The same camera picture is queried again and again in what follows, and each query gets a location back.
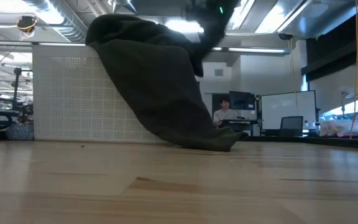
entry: pegboard wall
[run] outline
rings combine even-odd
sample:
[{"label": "pegboard wall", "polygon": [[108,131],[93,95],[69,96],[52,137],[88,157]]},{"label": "pegboard wall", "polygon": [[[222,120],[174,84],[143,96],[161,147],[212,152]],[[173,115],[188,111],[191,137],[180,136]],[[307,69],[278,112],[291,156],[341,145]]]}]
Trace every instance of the pegboard wall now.
[{"label": "pegboard wall", "polygon": [[159,142],[91,47],[33,47],[36,140]]}]

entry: ceiling duct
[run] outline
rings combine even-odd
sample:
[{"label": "ceiling duct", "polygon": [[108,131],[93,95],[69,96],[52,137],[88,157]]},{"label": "ceiling duct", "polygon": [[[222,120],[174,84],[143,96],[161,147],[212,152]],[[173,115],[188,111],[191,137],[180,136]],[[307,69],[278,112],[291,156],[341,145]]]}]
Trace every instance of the ceiling duct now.
[{"label": "ceiling duct", "polygon": [[72,43],[85,43],[87,27],[62,0],[23,0],[44,22],[69,27],[54,27]]}]

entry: dark green blanket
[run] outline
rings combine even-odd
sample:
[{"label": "dark green blanket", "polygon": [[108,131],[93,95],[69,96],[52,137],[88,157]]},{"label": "dark green blanket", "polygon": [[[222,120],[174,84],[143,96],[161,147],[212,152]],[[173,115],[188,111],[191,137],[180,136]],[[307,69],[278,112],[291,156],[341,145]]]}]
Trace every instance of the dark green blanket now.
[{"label": "dark green blanket", "polygon": [[202,59],[220,38],[193,44],[153,22],[105,15],[90,25],[86,44],[151,133],[186,148],[230,151],[242,133],[214,128],[195,79],[203,76]]}]

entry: man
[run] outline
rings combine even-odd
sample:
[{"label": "man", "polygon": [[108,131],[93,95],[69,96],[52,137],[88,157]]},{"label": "man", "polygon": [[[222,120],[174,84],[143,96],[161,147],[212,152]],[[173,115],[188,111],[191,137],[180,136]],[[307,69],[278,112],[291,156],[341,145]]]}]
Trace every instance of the man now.
[{"label": "man", "polygon": [[236,111],[229,109],[230,99],[228,97],[221,99],[221,107],[221,110],[217,110],[214,113],[214,124],[216,126],[220,126],[225,119],[237,119],[238,114]]}]

